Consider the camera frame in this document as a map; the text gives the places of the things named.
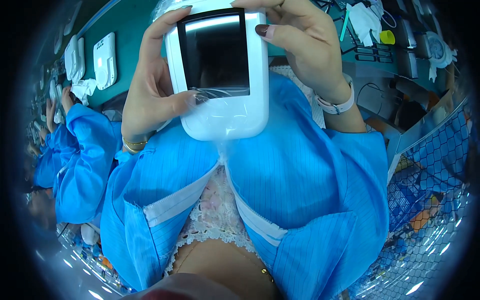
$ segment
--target lace trim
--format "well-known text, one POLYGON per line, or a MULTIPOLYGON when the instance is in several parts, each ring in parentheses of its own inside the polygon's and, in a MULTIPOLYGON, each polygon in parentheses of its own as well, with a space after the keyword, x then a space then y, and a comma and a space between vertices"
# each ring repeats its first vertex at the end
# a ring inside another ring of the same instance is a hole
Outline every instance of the lace trim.
POLYGON ((238 213, 224 166, 219 166, 214 171, 202 196, 190 212, 190 217, 185 222, 171 252, 164 276, 168 276, 168 272, 173 270, 175 254, 178 253, 179 247, 190 245, 194 240, 203 242, 207 239, 234 242, 237 247, 245 247, 248 252, 258 256, 238 213))

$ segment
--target blue anti-static smock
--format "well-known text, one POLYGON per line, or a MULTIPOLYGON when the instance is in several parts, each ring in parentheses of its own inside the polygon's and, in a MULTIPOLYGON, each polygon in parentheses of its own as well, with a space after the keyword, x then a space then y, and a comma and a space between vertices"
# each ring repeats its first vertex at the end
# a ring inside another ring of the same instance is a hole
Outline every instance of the blue anti-static smock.
POLYGON ((59 124, 53 133, 47 134, 45 146, 40 150, 42 155, 38 157, 33 184, 51 188, 57 173, 79 150, 78 142, 65 125, 59 124))
POLYGON ((162 278, 212 171, 224 164, 240 216, 288 299, 328 299, 377 258, 387 237, 387 160, 379 133, 323 130, 289 79, 270 73, 264 131, 228 160, 180 120, 134 156, 118 153, 101 219, 104 255, 137 290, 162 278))
POLYGON ((81 104, 66 118, 68 130, 77 138, 80 151, 60 170, 54 181, 57 223, 92 221, 103 207, 108 176, 122 148, 121 123, 81 104))

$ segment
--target device screen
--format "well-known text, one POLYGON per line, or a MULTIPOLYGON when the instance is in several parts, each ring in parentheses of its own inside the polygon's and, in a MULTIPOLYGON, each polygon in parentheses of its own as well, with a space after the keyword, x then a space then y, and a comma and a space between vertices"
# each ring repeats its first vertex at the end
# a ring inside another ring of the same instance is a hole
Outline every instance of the device screen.
POLYGON ((189 90, 209 98, 250 94, 244 9, 190 15, 177 28, 189 90))

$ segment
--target hexagonal mesh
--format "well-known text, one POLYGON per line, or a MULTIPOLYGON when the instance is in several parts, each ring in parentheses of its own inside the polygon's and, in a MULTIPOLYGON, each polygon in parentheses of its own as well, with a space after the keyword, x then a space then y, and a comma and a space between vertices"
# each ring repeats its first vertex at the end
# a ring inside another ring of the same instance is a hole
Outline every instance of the hexagonal mesh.
POLYGON ((350 299, 423 298, 466 214, 468 201, 461 195, 470 128, 465 105, 402 155, 387 188, 388 239, 377 260, 348 288, 350 299))

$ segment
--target dark brown nail polish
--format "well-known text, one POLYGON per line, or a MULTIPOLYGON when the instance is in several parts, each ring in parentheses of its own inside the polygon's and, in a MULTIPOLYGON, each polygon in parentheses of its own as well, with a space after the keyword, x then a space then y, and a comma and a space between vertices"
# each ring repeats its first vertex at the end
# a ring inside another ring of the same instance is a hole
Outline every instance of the dark brown nail polish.
POLYGON ((270 27, 270 25, 267 25, 267 24, 257 25, 257 26, 255 27, 255 32, 256 32, 259 36, 265 37, 265 36, 267 35, 268 27, 270 27))

